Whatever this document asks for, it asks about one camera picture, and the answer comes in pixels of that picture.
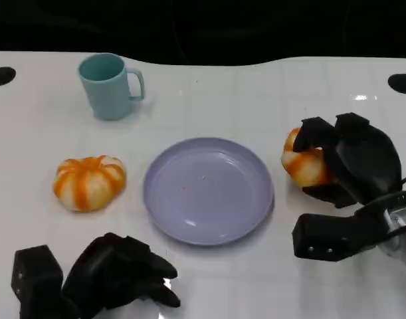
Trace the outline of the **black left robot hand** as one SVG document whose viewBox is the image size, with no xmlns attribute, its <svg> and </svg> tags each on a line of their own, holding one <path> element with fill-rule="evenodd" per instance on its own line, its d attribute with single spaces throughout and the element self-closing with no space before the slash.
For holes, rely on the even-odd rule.
<svg viewBox="0 0 406 319">
<path fill-rule="evenodd" d="M 151 299 L 178 308 L 179 297 L 165 286 L 177 269 L 150 246 L 132 237 L 106 233 L 94 239 L 73 264 L 62 288 L 81 318 L 93 318 L 102 310 Z"/>
</svg>

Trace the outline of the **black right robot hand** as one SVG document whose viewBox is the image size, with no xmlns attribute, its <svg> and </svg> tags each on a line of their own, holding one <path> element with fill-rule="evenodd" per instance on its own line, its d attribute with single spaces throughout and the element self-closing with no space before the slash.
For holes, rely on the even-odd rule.
<svg viewBox="0 0 406 319">
<path fill-rule="evenodd" d="M 403 189 L 401 160 L 390 137 L 353 112 L 337 115 L 335 124 L 320 117 L 303 120 L 293 150 L 321 153 L 332 180 L 302 190 L 338 209 Z"/>
</svg>

